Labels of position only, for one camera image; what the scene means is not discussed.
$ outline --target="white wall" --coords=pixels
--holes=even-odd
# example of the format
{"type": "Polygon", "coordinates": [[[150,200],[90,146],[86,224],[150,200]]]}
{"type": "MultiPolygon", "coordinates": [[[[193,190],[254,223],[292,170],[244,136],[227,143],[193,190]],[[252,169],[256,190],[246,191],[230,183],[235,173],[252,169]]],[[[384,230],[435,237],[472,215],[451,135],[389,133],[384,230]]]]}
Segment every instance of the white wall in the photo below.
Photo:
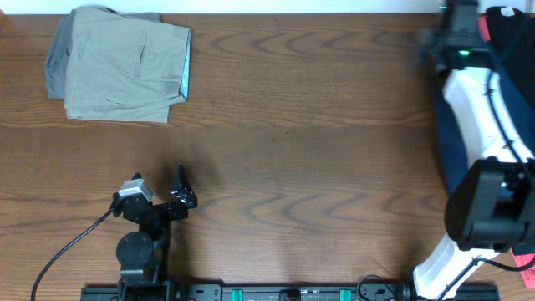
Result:
{"type": "MultiPolygon", "coordinates": [[[[535,0],[482,0],[481,9],[535,0]]],[[[436,13],[442,0],[0,0],[5,13],[69,13],[99,4],[122,13],[436,13]]]]}

